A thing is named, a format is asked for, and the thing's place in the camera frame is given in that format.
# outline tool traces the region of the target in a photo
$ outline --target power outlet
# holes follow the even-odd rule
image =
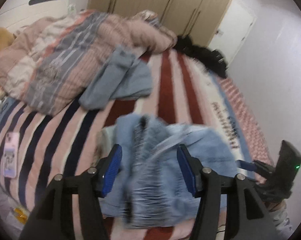
[[[76,14],[76,6],[75,4],[70,4],[68,6],[68,15],[75,15]]]

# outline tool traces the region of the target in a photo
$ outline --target headboard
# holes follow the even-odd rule
[[[45,16],[62,17],[69,0],[6,0],[0,9],[0,27],[14,32]]]

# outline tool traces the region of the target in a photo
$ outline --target wooden wardrobe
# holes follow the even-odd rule
[[[158,14],[177,35],[189,34],[194,43],[208,46],[231,0],[89,0],[88,8],[130,17],[143,10]]]

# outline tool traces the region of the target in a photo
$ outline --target phone case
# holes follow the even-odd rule
[[[17,175],[17,153],[18,153],[19,133],[8,132],[5,137],[3,176],[15,178]]]

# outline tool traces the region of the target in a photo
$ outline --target silver bolt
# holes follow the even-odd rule
[[[62,174],[57,174],[57,175],[55,175],[54,180],[56,180],[56,181],[61,181],[62,178],[63,178],[63,175],[62,175]]]
[[[88,172],[89,174],[95,174],[96,171],[97,171],[97,169],[96,169],[95,167],[90,167],[90,168],[87,170],[87,172]]]
[[[239,174],[237,174],[237,178],[238,178],[239,180],[244,180],[246,177],[245,177],[244,174],[239,173]]]
[[[211,168],[209,168],[209,167],[204,167],[203,168],[203,173],[209,174],[211,172],[212,172]]]

